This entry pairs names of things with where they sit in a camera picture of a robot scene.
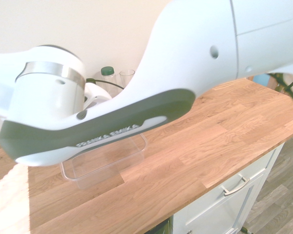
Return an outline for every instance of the vinyl floor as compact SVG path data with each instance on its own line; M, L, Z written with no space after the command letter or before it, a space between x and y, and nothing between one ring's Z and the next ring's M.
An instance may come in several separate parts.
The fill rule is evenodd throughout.
M293 138L284 144L244 227L254 234L293 234Z

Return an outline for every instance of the cable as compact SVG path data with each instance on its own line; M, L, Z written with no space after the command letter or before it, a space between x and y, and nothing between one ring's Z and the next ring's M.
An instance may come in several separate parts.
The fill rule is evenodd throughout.
M293 82L290 84L290 85L287 85L284 80L283 80L283 75L282 76L278 76L277 74L272 74L272 73L269 73L268 74L269 76L275 78L275 80L284 87L284 90L286 92L288 92L290 94L290 96L292 97L293 99L293 91L291 90L291 87L293 86Z
M94 84L97 84L96 82L102 82L102 83L107 83L107 84L111 84L111 85L114 85L120 89L124 89L122 86L119 86L118 84L114 84L112 82L108 82L108 81L105 81L105 80L97 80L97 79L93 79L93 78L87 78L86 79L86 83L94 83Z

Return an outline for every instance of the transparent plastic box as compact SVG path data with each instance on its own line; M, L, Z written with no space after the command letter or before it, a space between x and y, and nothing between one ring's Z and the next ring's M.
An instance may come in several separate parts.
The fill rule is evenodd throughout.
M87 189L141 163L146 146L142 134L113 142L62 162L62 176Z

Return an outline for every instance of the bottle cap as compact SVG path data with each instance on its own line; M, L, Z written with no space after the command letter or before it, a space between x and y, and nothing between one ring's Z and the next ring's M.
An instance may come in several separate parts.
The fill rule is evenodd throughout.
M102 76L110 76L114 74L114 68L113 67L103 67L101 69Z

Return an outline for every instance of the butcher block countertop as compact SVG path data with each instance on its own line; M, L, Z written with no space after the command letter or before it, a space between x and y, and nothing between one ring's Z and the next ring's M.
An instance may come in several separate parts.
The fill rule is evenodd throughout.
M141 164L87 190L0 148L0 233L143 234L293 137L293 101L239 79L144 135Z

